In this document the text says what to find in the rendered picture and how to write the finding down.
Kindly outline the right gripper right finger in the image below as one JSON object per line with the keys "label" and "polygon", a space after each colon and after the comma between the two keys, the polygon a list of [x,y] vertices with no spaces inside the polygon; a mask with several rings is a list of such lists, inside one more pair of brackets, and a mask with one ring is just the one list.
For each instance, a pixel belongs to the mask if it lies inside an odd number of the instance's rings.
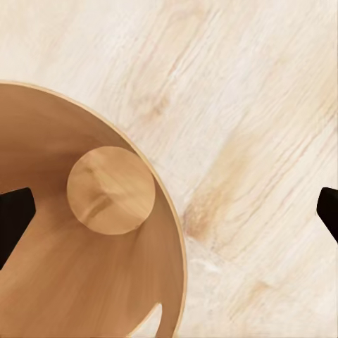
{"label": "right gripper right finger", "polygon": [[338,242],[338,190],[322,188],[316,211]]}

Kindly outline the trash can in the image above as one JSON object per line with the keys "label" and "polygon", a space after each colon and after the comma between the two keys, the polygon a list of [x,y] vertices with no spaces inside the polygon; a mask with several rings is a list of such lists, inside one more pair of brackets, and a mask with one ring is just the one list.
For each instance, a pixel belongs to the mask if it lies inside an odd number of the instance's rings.
{"label": "trash can", "polygon": [[129,338],[162,305],[176,338],[187,250],[162,179],[109,119],[47,87],[0,79],[0,195],[36,214],[0,270],[0,338]]}

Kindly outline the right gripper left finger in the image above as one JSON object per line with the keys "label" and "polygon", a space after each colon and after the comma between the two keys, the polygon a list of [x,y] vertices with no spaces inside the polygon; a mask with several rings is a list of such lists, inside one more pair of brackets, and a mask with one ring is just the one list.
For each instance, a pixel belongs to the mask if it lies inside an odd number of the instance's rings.
{"label": "right gripper left finger", "polygon": [[0,270],[36,214],[30,188],[0,195]]}

